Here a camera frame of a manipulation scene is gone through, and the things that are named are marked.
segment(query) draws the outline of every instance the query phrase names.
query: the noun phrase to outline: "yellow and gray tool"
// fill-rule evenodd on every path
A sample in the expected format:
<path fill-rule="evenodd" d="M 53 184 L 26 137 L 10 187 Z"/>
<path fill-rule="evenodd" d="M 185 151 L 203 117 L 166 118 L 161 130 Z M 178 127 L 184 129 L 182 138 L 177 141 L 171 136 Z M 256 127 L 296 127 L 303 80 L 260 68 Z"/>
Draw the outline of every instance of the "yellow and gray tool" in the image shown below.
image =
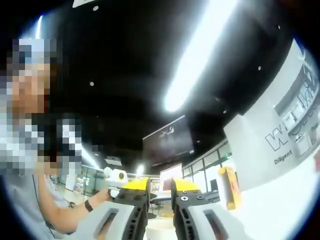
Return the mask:
<path fill-rule="evenodd" d="M 125 184 L 114 199 L 95 208 L 67 240 L 94 240 L 112 218 L 106 240 L 143 240 L 148 224 L 150 180 Z M 173 224 L 179 240 L 250 240 L 242 224 L 217 203 L 208 203 L 199 188 L 183 179 L 171 186 Z"/>

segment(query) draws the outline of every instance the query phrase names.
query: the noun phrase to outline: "hand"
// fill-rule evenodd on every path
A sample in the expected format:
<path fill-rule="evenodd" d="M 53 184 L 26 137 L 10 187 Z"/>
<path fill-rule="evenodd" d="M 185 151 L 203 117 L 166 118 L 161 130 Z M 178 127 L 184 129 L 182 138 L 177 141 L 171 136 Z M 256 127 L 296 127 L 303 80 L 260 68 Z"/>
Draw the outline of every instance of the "hand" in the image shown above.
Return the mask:
<path fill-rule="evenodd" d="M 103 203 L 105 201 L 110 201 L 112 198 L 108 193 L 108 187 L 105 187 L 104 189 L 102 189 L 101 191 L 99 191 L 96 195 L 97 198 Z"/>

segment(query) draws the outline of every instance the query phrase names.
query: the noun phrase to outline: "screw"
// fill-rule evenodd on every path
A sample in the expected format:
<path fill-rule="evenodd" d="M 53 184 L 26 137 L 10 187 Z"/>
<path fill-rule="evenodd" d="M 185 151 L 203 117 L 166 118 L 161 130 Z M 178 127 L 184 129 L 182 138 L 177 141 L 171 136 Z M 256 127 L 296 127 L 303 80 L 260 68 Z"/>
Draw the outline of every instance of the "screw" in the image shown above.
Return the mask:
<path fill-rule="evenodd" d="M 182 196 L 180 199 L 181 199 L 181 201 L 185 202 L 185 201 L 188 201 L 189 198 L 187 196 Z"/>

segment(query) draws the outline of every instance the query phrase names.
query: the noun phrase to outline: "display screen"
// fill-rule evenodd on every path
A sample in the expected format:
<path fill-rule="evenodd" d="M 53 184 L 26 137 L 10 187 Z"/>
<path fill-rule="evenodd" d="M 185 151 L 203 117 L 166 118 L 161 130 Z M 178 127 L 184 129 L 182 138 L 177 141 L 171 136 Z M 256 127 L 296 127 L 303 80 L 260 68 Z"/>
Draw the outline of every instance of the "display screen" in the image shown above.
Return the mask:
<path fill-rule="evenodd" d="M 175 156 L 193 152 L 193 142 L 185 116 L 143 138 L 143 159 L 153 166 Z"/>

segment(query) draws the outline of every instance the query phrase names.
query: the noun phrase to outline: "ceiling light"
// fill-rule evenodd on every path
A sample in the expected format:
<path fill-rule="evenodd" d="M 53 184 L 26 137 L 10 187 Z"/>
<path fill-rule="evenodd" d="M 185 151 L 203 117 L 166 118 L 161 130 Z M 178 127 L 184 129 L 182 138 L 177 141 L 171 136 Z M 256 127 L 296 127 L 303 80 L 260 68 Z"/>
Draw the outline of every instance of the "ceiling light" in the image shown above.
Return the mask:
<path fill-rule="evenodd" d="M 136 169 L 136 174 L 138 176 L 141 176 L 144 173 L 144 171 L 145 171 L 145 167 L 143 165 L 139 165 Z"/>
<path fill-rule="evenodd" d="M 178 64 L 172 84 L 165 96 L 169 112 L 178 110 L 200 78 L 215 43 L 227 23 L 237 0 L 210 0 L 202 19 Z"/>
<path fill-rule="evenodd" d="M 42 22 L 43 16 L 41 15 L 38 19 L 38 23 L 36 25 L 36 30 L 35 30 L 35 39 L 40 39 L 40 30 L 41 30 L 41 22 Z"/>
<path fill-rule="evenodd" d="M 100 167 L 97 165 L 96 161 L 90 156 L 90 154 L 81 146 L 81 156 L 87 160 L 94 168 L 99 169 Z"/>

